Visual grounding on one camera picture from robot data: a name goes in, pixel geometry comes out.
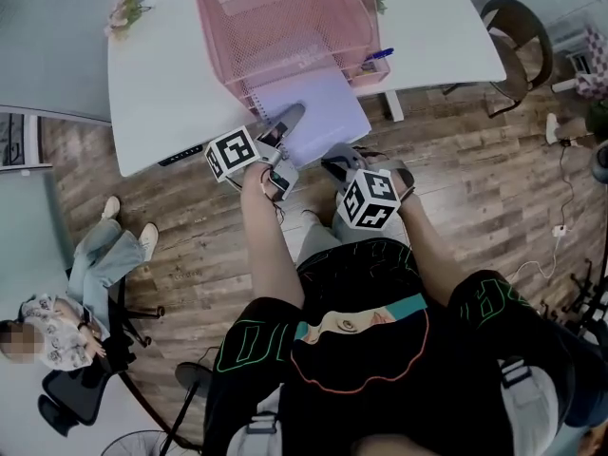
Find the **gray pants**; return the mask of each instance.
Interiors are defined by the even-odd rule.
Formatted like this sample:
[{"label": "gray pants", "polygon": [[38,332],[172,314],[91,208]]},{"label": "gray pants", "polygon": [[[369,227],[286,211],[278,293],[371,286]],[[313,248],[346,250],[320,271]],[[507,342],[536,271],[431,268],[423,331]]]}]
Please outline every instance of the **gray pants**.
[{"label": "gray pants", "polygon": [[368,230],[353,230],[350,228],[338,215],[337,211],[333,215],[332,228],[326,228],[321,223],[316,223],[311,226],[304,237],[300,255],[297,257],[297,266],[308,260],[315,254],[330,250],[340,245],[348,243],[357,243],[371,238],[382,238],[382,232],[373,232]]},{"label": "gray pants", "polygon": [[108,288],[142,265],[145,259],[143,247],[135,236],[128,231],[121,235],[122,231],[114,219],[97,223],[76,247],[67,285],[67,295],[89,309],[108,331]]}]

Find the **hand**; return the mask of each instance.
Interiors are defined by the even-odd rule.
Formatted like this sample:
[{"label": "hand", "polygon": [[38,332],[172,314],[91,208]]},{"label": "hand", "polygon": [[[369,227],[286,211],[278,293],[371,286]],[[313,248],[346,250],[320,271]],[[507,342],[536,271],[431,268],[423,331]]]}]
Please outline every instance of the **hand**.
[{"label": "hand", "polygon": [[[368,156],[365,159],[368,163],[372,164],[372,163],[376,163],[376,162],[386,161],[388,158],[389,157],[387,155],[380,154],[377,156]],[[404,194],[406,194],[406,191],[408,191],[408,187],[403,182],[403,179],[401,179],[401,176],[399,175],[399,173],[397,171],[390,171],[390,178],[392,179],[392,183],[395,186],[397,196],[399,198],[401,198]]]},{"label": "hand", "polygon": [[248,197],[273,198],[278,188],[269,180],[271,167],[267,163],[254,162],[245,171],[241,195]]},{"label": "hand", "polygon": [[86,343],[85,352],[91,358],[94,358],[96,354],[99,355],[100,358],[105,358],[105,350],[97,340],[95,340],[94,343]]},{"label": "hand", "polygon": [[93,335],[93,331],[88,326],[83,326],[80,332],[86,338],[86,349],[99,354],[102,358],[105,357],[105,350],[100,341]]}]

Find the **patterned shirt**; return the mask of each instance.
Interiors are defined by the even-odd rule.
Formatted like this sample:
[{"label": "patterned shirt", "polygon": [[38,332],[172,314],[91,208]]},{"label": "patterned shirt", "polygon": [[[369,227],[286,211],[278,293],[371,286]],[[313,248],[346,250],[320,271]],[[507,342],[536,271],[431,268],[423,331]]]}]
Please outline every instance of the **patterned shirt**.
[{"label": "patterned shirt", "polygon": [[[45,336],[45,346],[40,354],[41,361],[53,370],[72,371],[87,367],[93,360],[85,351],[86,339],[77,326],[57,314],[56,299],[57,295],[35,295],[24,302],[20,309],[24,322],[35,326]],[[64,300],[82,317],[83,306],[69,298]],[[109,332],[104,327],[102,331],[102,339],[107,338]]]}]

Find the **white sneaker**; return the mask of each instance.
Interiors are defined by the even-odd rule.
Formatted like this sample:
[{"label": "white sneaker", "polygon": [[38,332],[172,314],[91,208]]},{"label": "white sneaker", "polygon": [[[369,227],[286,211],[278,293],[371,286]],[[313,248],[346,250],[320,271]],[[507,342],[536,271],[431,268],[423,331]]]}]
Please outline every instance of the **white sneaker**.
[{"label": "white sneaker", "polygon": [[305,209],[304,211],[302,211],[300,217],[302,218],[302,226],[306,226],[308,228],[310,228],[314,224],[321,223],[319,217],[310,209]]},{"label": "white sneaker", "polygon": [[140,235],[140,244],[145,251],[145,257],[143,261],[149,262],[154,255],[154,249],[156,244],[159,242],[159,229],[153,224],[148,223],[143,227],[142,234]]},{"label": "white sneaker", "polygon": [[121,202],[116,196],[110,196],[105,202],[102,219],[115,219],[121,211]]},{"label": "white sneaker", "polygon": [[558,142],[555,131],[559,126],[560,124],[558,123],[558,117],[555,116],[555,113],[549,113],[547,115],[547,125],[544,129],[544,137],[549,145],[553,145],[554,143]]}]

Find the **black t-shirt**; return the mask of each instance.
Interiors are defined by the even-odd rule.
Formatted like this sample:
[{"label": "black t-shirt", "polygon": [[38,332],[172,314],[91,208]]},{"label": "black t-shirt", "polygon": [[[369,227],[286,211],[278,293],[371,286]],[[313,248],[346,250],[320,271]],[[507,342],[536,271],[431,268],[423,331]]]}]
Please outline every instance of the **black t-shirt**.
[{"label": "black t-shirt", "polygon": [[257,299],[226,335],[207,399],[206,456],[225,454],[279,383],[285,455],[347,455],[382,433],[441,455],[513,454],[498,362],[513,355],[551,376],[563,420],[569,356],[498,273],[471,275],[447,308],[426,295],[411,250],[386,238],[322,252],[298,273],[301,311]]}]

